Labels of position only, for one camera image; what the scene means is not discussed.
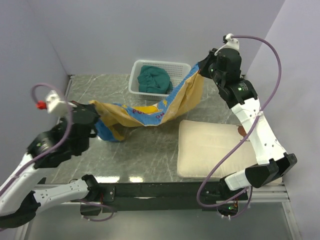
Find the blue yellow Pikachu pillowcase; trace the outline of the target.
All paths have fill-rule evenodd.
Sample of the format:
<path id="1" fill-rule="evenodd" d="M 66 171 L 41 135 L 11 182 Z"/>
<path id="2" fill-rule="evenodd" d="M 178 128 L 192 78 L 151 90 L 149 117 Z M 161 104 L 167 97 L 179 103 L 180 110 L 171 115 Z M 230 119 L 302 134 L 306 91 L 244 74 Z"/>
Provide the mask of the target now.
<path id="1" fill-rule="evenodd" d="M 167 97 L 153 105 L 131 107 L 91 100 L 89 103 L 100 115 L 95 124 L 97 135 L 104 141 L 122 142 L 125 138 L 115 125 L 127 128 L 157 127 L 194 109 L 203 94 L 204 77 L 199 71 L 197 63 Z"/>

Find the cream pillow with bear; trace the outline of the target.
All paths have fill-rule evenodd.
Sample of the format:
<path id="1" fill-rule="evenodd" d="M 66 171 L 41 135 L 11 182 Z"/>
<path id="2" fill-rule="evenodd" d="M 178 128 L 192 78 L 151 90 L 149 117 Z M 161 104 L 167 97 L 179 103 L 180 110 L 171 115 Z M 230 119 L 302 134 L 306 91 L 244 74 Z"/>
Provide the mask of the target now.
<path id="1" fill-rule="evenodd" d="M 178 176 L 204 179 L 245 135 L 240 124 L 182 120 L 178 131 Z M 247 139 L 211 177 L 220 179 L 256 163 L 254 149 Z"/>

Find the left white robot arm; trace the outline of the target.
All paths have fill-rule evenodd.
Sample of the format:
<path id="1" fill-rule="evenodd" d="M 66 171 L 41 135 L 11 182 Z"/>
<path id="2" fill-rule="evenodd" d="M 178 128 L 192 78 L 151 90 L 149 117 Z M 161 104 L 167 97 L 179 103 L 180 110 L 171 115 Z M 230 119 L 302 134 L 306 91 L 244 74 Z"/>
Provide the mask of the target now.
<path id="1" fill-rule="evenodd" d="M 93 104 L 73 101 L 72 125 L 66 138 L 67 119 L 51 130 L 40 133 L 27 147 L 19 166 L 0 187 L 0 227 L 18 228 L 31 221 L 37 213 L 61 203 L 84 200 L 91 202 L 100 197 L 99 183 L 86 174 L 73 183 L 35 190 L 34 187 L 72 156 L 80 156 L 88 150 L 89 141 L 97 136 L 95 124 L 100 116 Z M 63 139 L 57 148 L 54 146 Z"/>

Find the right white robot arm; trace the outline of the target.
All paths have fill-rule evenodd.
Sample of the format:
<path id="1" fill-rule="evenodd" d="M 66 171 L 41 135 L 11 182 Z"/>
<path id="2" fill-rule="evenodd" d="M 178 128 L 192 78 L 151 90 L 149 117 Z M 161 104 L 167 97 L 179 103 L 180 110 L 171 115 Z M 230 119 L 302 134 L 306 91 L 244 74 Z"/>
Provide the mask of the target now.
<path id="1" fill-rule="evenodd" d="M 222 178 L 219 193 L 230 200 L 237 190 L 260 188 L 282 178 L 298 162 L 287 153 L 272 131 L 252 83 L 241 77 L 242 58 L 232 48 L 212 49 L 199 63 L 199 74 L 212 79 L 220 97 L 240 121 L 256 158 L 256 164 Z"/>

